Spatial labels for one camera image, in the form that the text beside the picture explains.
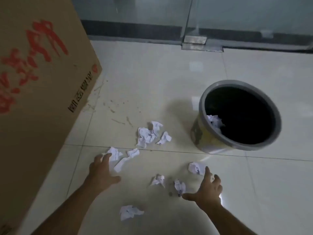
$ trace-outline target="hand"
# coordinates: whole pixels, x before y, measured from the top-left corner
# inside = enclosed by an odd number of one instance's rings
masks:
[[[109,159],[111,155],[111,153],[104,156],[102,156],[102,154],[97,155],[94,162],[89,165],[89,175],[86,177],[84,185],[89,187],[96,194],[106,190],[112,184],[120,182],[120,176],[110,175]]]
[[[212,173],[210,173],[209,168],[205,167],[204,178],[199,190],[194,194],[185,193],[182,197],[185,200],[196,202],[202,210],[214,205],[221,205],[221,199],[219,197],[223,190],[223,187],[221,186],[221,179],[218,175],[214,175],[214,181],[211,183],[211,175]]]

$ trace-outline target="white floor tile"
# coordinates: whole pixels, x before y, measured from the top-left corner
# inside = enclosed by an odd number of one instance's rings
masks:
[[[313,160],[313,55],[225,49],[223,58],[228,78],[264,91],[282,117],[276,142],[247,155]]]
[[[312,234],[313,162],[248,158],[267,234]]]
[[[190,139],[198,114],[192,98],[226,79],[221,53],[117,42],[112,58],[84,145],[134,148],[137,128],[154,120],[164,125],[162,131],[172,141],[151,143],[147,149],[201,153]]]
[[[93,158],[107,148],[83,146],[69,192],[84,181]],[[195,192],[202,176],[191,174],[188,163],[200,161],[221,177],[223,205],[242,222],[263,234],[252,181],[245,157],[141,150],[140,155],[122,168],[122,181],[101,193],[92,203],[79,234],[216,234],[216,229],[195,203],[178,198],[173,180],[186,183]],[[165,176],[166,188],[149,186],[156,174]],[[121,222],[119,209],[134,205],[145,211]]]
[[[64,145],[17,234],[31,234],[66,199],[81,146]]]
[[[113,41],[112,42],[103,41],[103,43],[102,41],[101,43],[100,41],[91,41],[91,43],[95,49],[95,52],[97,54],[97,57],[101,63],[103,70],[100,76],[98,77],[90,95],[88,96],[86,105],[78,115],[74,126],[72,127],[70,133],[68,134],[65,140],[65,144],[83,145],[92,114],[95,111],[95,106],[99,96],[99,92],[103,85],[103,81],[106,75],[106,69],[115,49],[115,42]]]

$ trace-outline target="trash can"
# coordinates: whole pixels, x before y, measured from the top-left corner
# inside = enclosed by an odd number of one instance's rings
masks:
[[[222,120],[220,128],[208,118],[216,115]],[[245,82],[224,80],[209,86],[201,96],[191,138],[205,153],[252,151],[270,145],[280,130],[279,111],[266,94]]]

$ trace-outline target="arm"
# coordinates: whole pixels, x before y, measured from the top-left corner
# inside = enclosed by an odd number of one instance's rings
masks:
[[[194,201],[210,218],[221,235],[256,235],[247,228],[235,216],[221,205],[219,195],[222,192],[221,179],[214,175],[211,183],[211,173],[208,167],[205,168],[205,175],[197,193],[185,193],[182,197],[185,200]]]
[[[106,154],[95,157],[89,166],[89,175],[78,188],[52,215],[50,215],[32,235],[76,235],[89,206],[105,189],[120,182],[119,176],[112,177],[109,172],[109,158]]]

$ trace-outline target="gray trash can rim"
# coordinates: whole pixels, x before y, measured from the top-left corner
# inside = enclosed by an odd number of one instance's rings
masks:
[[[220,88],[220,87],[235,87],[238,89],[245,90],[248,93],[255,95],[258,98],[262,98],[268,104],[268,106],[272,109],[273,114],[274,114],[274,118],[276,120],[276,124],[275,124],[275,128],[273,130],[273,133],[271,134],[271,136],[268,139],[266,139],[264,142],[261,142],[258,144],[244,144],[244,143],[233,141],[233,140],[225,137],[223,134],[219,133],[212,126],[212,124],[208,120],[208,117],[207,117],[207,114],[205,111],[205,99],[206,99],[206,96],[209,94],[209,92],[211,92],[212,90],[215,90],[217,88]],[[211,134],[213,134],[218,140],[222,141],[223,143],[225,143],[226,145],[228,145],[234,149],[240,149],[240,150],[245,150],[245,151],[259,150],[259,149],[271,144],[272,142],[274,142],[276,140],[276,138],[278,137],[278,135],[280,134],[280,131],[281,131],[281,117],[280,117],[280,113],[279,113],[276,105],[274,104],[274,102],[260,89],[254,87],[248,83],[242,82],[242,81],[222,80],[222,81],[218,81],[218,82],[215,82],[212,85],[210,85],[204,91],[204,93],[202,94],[202,96],[200,98],[199,113],[200,113],[201,120],[204,123],[204,126],[209,130],[209,132]]]

